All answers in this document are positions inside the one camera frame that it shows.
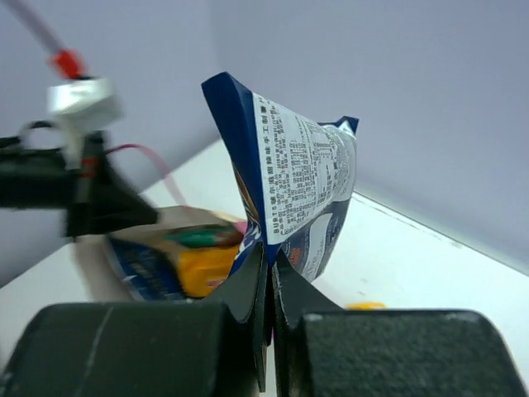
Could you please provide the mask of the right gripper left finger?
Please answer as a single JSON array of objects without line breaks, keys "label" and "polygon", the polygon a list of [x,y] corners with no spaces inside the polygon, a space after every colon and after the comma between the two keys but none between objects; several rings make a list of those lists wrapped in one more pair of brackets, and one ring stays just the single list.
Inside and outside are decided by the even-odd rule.
[{"label": "right gripper left finger", "polygon": [[265,389],[267,264],[252,251],[193,302],[56,304],[29,323],[4,396],[256,396]]}]

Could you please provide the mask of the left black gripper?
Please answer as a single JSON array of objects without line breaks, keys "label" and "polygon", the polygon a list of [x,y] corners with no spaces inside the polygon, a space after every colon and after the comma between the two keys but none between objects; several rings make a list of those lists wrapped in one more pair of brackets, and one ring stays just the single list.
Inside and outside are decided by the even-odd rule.
[{"label": "left black gripper", "polygon": [[78,168],[67,167],[59,148],[33,149],[22,134],[1,139],[1,206],[66,209],[67,237],[102,235],[155,224],[159,212],[113,167],[106,134],[82,141]]}]

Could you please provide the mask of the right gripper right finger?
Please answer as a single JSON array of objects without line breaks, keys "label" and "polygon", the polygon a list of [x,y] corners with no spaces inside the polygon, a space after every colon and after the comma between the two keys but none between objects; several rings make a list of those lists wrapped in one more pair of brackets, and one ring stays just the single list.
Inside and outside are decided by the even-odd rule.
[{"label": "right gripper right finger", "polygon": [[279,255],[271,270],[280,396],[525,396],[498,330],[480,313],[350,310]]}]

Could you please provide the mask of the yellow orange snack packet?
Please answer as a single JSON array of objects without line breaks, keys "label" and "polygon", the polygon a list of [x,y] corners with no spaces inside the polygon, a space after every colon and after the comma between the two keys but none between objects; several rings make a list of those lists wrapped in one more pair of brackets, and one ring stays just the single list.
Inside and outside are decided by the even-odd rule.
[{"label": "yellow orange snack packet", "polygon": [[387,306],[380,302],[362,302],[355,304],[347,304],[346,308],[349,310],[376,310],[386,309]]}]

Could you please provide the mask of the pink beige paper bag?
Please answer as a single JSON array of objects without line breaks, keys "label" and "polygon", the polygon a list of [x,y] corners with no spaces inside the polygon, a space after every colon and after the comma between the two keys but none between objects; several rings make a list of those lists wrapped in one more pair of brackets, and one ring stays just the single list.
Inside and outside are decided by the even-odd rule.
[{"label": "pink beige paper bag", "polygon": [[181,251],[239,246],[247,228],[226,147],[217,142],[145,192],[158,223],[74,243],[75,263],[94,301],[199,299],[177,276]]}]

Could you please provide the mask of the dark blue chip bag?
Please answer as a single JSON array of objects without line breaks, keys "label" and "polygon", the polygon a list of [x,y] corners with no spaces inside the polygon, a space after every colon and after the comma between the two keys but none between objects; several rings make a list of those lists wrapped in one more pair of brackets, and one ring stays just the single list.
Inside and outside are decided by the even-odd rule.
[{"label": "dark blue chip bag", "polygon": [[273,265],[284,253],[308,281],[325,269],[356,177],[359,120],[315,122],[222,72],[202,84],[231,159],[247,227],[230,272],[257,243]]}]

